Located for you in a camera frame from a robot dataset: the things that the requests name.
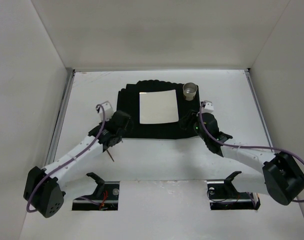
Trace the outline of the metal cup with paper sleeve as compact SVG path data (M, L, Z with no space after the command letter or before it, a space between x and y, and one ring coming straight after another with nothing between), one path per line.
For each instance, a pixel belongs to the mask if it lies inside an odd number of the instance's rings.
M192 101L195 99L198 91L198 86L193 82L185 83L182 87L183 97L186 101Z

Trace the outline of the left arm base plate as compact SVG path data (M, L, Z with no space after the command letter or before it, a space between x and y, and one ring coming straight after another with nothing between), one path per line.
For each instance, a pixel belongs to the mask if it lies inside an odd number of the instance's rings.
M117 211L119 207L120 182L105 183L100 196L86 195L72 202L72 211Z

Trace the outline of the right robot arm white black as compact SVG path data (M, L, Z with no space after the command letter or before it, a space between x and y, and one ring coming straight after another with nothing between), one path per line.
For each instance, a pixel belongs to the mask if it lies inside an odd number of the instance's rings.
M299 157L275 147L242 145L220 131L215 116L191 110L179 120L184 130L194 130L208 150L220 157L238 161L262 174L263 192L277 203L289 205L304 190L304 173Z

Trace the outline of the black cloth placemat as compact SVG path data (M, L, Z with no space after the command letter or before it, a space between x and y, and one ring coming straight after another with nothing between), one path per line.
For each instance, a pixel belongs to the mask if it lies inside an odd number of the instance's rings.
M179 140L196 137L197 133L193 125L186 125L181 128L179 122L162 124L141 124L139 123L139 93L140 92L163 92L176 91L176 102L178 105L178 118L182 119L191 111L198 112L200 109L199 92L191 101L184 99L183 84L172 83L160 80L142 80L136 84L127 84L125 88L118 92L116 109L131 116L131 130L123 136L128 139L159 139L159 140Z

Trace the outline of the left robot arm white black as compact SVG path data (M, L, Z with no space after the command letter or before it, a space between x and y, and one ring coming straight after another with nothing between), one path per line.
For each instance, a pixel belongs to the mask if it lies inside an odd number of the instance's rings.
M66 200L81 198L91 202L93 198L106 198L105 181L94 172L80 176L80 170L90 160L120 143L131 128L131 116L117 110L63 157L43 168L33 167L28 172L23 193L26 211L39 212L50 218Z

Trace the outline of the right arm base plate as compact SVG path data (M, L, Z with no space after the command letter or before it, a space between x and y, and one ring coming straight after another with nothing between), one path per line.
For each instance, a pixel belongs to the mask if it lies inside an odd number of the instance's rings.
M213 211L254 210L261 206L259 196L254 192L238 192L231 182L208 181L206 195Z

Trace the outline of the square white plate black rim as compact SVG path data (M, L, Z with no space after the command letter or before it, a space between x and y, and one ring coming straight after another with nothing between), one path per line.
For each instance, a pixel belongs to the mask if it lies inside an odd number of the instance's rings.
M167 124L178 121L179 112L175 90L139 93L140 124Z

